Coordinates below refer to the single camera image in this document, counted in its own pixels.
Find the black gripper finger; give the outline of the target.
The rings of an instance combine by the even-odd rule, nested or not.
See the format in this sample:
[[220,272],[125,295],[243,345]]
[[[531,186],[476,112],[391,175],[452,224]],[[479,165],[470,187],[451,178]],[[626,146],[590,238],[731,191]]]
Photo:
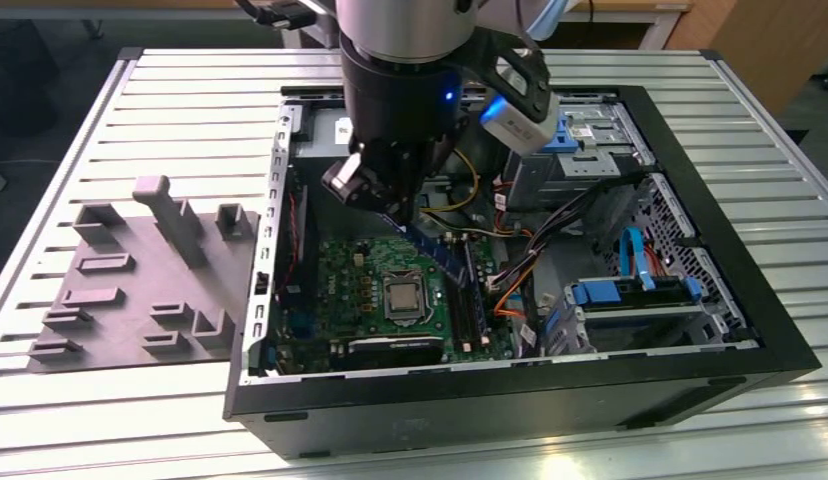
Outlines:
[[393,223],[412,221],[409,192],[384,182],[359,154],[351,154],[327,168],[321,185],[343,205],[383,215]]

